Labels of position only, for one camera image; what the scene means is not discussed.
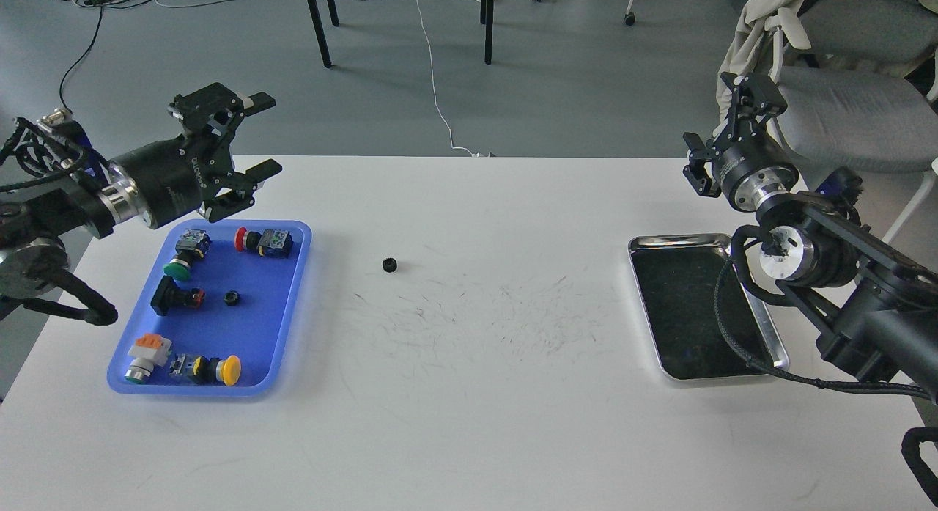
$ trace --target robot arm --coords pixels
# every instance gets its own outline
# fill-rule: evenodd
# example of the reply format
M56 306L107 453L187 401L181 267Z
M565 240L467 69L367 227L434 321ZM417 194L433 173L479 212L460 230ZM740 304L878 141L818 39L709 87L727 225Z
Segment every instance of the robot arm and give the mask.
M56 110L37 123L18 118L0 164L15 157L36 178L0 187L0 320L20 305L97 325L117 320L113 305L68 273L58 237L84 226L104 238L134 216L155 229L192 210L218 221L251 207L254 192L281 166L267 160L237 172L229 146L245 117L274 104L267 93L242 97L218 83L177 95L169 111L182 123L180 136L110 161L70 112ZM37 298L55 287L87 309Z
M684 134L684 176L701 196L724 194L736 210L755 213L759 226L734 234L731 259L741 284L767 303L797 307L820 331L821 357L858 381L888 381L901 370L938 400L938 275L861 226L854 204L862 181L849 170L832 174L819 191L792 194L797 170L765 130L787 107L784 99L767 76L721 79L733 92L727 123L706 144ZM754 284L745 256L750 240L761 244L761 269L782 295ZM815 290L855 277L857 289L842 307Z

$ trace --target chair leg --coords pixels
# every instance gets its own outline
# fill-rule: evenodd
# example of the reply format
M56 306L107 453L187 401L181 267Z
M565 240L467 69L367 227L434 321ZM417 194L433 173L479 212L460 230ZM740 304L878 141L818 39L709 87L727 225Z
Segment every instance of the chair leg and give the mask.
M339 11L336 10L336 0L325 0L325 4L329 6L329 18L332 20L333 26L338 27Z
M635 23L635 15L632 14L632 4L635 3L635 0L629 0L629 6L626 7L626 26L631 26Z
M495 0L486 0L485 4L485 63L492 64L492 13Z
M892 226L889 227L885 236L882 237L882 241L892 243L892 240L895 240L895 235L897 235L898 230L905 225L905 221L908 221L909 218L912 217L912 214L921 206L922 202L928 198L928 194L931 193L931 188L935 185L935 177L938 177L938 173L932 170L928 170L928 172L922 174L922 184L918 185L918 190L912 195L912 199L909 200L905 208L902 208L901 213L898 214L898 218L895 218Z
M319 17L319 7L316 0L306 0L306 3L309 5L309 16L312 17L312 28L316 30L316 41L319 43L322 64L326 67L332 67L332 59L329 58L329 46L325 44L325 33L322 32L322 18Z
M483 26L485 26L485 4L488 1L489 0L479 0L479 3L481 4L481 7L479 7L479 23L483 24Z

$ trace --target gray floor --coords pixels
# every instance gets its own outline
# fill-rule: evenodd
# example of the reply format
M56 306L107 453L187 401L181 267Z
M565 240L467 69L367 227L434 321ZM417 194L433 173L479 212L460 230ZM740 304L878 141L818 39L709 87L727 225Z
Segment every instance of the gray floor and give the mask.
M714 75L743 1L636 0L638 22L626 27L627 0L496 0L492 66L482 63L476 2L420 4L439 104L458 146L498 156L654 158L683 156L683 131L705 133L718 123ZM450 150L433 106L415 0L338 5L342 26L326 26L332 70L322 67L304 0L106 10L94 50L67 82L66 101L105 157L175 136L168 101L218 81L278 101L245 121L234 153L471 161ZM325 13L325 1L320 6ZM2 136L11 117L34 120L59 106L61 73L96 20L96 10L57 0L0 0ZM0 180L11 169L0 170ZM684 180L676 173L673 182ZM629 183L642 180L623 180L624 190ZM884 188L871 188L865 217L885 230L915 184L915 176L889 177ZM933 257L934 220L917 217L912 229L919 233L897 245ZM87 236L68 241L77 258ZM0 394L43 322L17 312L0 325Z

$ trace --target black nut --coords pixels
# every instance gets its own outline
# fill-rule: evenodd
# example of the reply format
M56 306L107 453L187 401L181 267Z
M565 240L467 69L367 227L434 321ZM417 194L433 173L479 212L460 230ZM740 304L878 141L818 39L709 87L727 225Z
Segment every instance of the black nut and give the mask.
M241 301L241 294L238 294L238 291L228 291L225 293L225 304L228 305L237 305Z

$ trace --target chair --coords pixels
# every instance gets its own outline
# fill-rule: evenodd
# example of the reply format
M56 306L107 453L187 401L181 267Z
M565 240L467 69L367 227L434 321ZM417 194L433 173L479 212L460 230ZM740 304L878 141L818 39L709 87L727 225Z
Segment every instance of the chair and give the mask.
M923 97L905 80L870 70L787 66L784 42L789 50L825 59L897 67L929 54L935 58L938 16L915 0L818 0L800 18L779 9L764 28L772 36L770 76L788 103L770 131L808 187L838 166L923 173L917 193L884 236L889 243L934 186L938 116L929 103L938 98L938 81Z

